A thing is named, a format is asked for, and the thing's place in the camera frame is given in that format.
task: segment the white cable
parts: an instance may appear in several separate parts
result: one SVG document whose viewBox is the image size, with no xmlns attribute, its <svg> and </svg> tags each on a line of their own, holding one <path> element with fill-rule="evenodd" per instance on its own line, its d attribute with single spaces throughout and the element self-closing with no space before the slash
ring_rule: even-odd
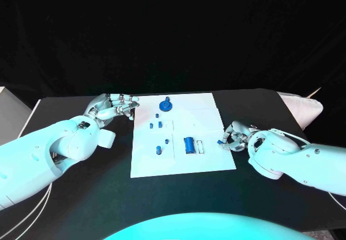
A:
<svg viewBox="0 0 346 240">
<path fill-rule="evenodd" d="M 48 201 L 50 201 L 51 191 L 53 191 L 53 183 L 51 183 L 51 185 L 50 185 L 50 193 L 48 193 L 48 196 L 47 196 L 47 200 L 45 200 L 44 207 L 42 207 L 42 209 L 41 209 L 41 211 L 40 211 L 40 213 L 38 213 L 38 216 L 37 216 L 35 220 L 32 221 L 29 227 L 27 228 L 27 230 L 24 231 L 24 233 L 19 235 L 19 237 L 16 238 L 16 240 L 19 240 L 21 237 L 25 235 L 25 233 L 28 232 L 29 228 L 31 228 L 32 225 L 35 224 L 35 222 L 37 222 L 37 220 L 38 220 L 38 218 L 40 218 L 40 216 L 41 216 L 41 214 L 42 214 L 42 212 L 44 212 L 45 206 L 47 206 Z"/>
<path fill-rule="evenodd" d="M 27 216 L 27 217 L 24 218 L 24 220 L 18 223 L 18 225 L 8 231 L 8 233 L 6 233 L 4 236 L 0 236 L 0 239 L 4 239 L 4 238 L 6 237 L 6 235 L 19 227 L 19 225 L 25 222 L 25 220 L 27 220 L 27 219 L 31 217 L 31 215 L 35 213 L 35 210 L 37 210 L 38 207 L 41 206 L 41 204 L 42 204 L 42 202 L 44 202 L 44 200 L 45 200 L 45 197 L 50 196 L 51 189 L 53 189 L 53 183 L 50 184 L 50 187 L 48 187 L 47 192 L 45 192 L 45 196 L 44 196 L 44 198 L 41 199 L 41 201 L 40 201 L 35 209 L 31 211 L 31 213 L 28 214 L 28 216 Z"/>
<path fill-rule="evenodd" d="M 335 196 L 332 195 L 332 193 L 331 192 L 328 192 L 328 193 L 329 193 L 331 197 L 334 198 L 334 200 L 337 201 L 337 203 L 341 205 L 341 207 L 346 210 L 346 207 L 338 202 L 338 200 L 337 200 Z"/>
</svg>

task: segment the blue cylinder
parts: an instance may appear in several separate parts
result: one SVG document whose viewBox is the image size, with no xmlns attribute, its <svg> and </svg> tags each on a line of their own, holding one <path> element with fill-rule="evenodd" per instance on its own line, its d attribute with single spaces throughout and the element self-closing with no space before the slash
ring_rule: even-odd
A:
<svg viewBox="0 0 346 240">
<path fill-rule="evenodd" d="M 156 154 L 158 154 L 158 155 L 162 155 L 162 152 L 164 152 L 164 151 L 162 151 L 162 147 L 158 146 L 158 147 L 156 147 Z"/>
<path fill-rule="evenodd" d="M 187 137 L 184 139 L 185 141 L 185 151 L 187 151 L 187 154 L 195 154 L 197 153 L 197 150 L 195 150 L 195 145 L 194 145 L 194 137 Z"/>
<path fill-rule="evenodd" d="M 161 102 L 159 107 L 164 112 L 168 112 L 172 110 L 174 105 L 169 97 L 166 97 L 166 100 Z"/>
</svg>

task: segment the white paper sheet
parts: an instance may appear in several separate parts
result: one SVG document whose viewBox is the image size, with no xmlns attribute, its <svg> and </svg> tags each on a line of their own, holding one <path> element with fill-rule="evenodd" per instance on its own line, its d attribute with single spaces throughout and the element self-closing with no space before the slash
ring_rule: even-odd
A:
<svg viewBox="0 0 346 240">
<path fill-rule="evenodd" d="M 174 108 L 164 112 L 159 104 L 168 96 Z M 213 93 L 142 96 L 139 103 L 132 178 L 237 169 L 231 151 L 217 143 L 224 135 L 224 124 Z M 197 154 L 187 154 L 187 137 L 194 137 Z M 204 154 L 200 154 L 198 141 L 202 141 Z"/>
</svg>

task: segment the black table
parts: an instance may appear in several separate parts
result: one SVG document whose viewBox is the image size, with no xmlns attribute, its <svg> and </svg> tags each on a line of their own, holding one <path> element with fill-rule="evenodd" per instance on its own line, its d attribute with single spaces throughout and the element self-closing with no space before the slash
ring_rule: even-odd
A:
<svg viewBox="0 0 346 240">
<path fill-rule="evenodd" d="M 306 139 L 275 91 L 226 90 L 213 94 L 226 127 L 240 120 Z M 81 115 L 93 99 L 45 98 L 24 134 Z M 113 148 L 97 147 L 91 158 L 54 182 L 47 208 L 24 239 L 103 239 L 142 221 L 192 212 L 251 216 L 299 231 L 346 227 L 346 211 L 329 194 L 286 174 L 279 180 L 260 175 L 247 151 L 233 153 L 237 170 L 130 178 L 135 122 L 120 116 L 106 129 L 117 134 Z M 24 219 L 45 192 L 0 211 L 0 233 Z"/>
</svg>

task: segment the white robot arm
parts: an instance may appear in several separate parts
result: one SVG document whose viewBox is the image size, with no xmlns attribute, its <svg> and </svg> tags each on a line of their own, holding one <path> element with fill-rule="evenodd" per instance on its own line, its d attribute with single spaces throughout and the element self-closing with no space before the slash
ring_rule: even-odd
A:
<svg viewBox="0 0 346 240">
<path fill-rule="evenodd" d="M 132 109 L 140 106 L 139 100 L 130 95 L 102 94 L 84 115 L 0 146 L 0 210 L 37 194 L 93 155 L 97 146 L 112 148 L 116 133 L 102 128 L 117 116 L 135 119 Z"/>
<path fill-rule="evenodd" d="M 288 132 L 260 130 L 239 121 L 218 143 L 237 152 L 249 148 L 249 163 L 267 178 L 277 180 L 286 173 L 302 184 L 346 196 L 346 148 L 312 144 Z"/>
</svg>

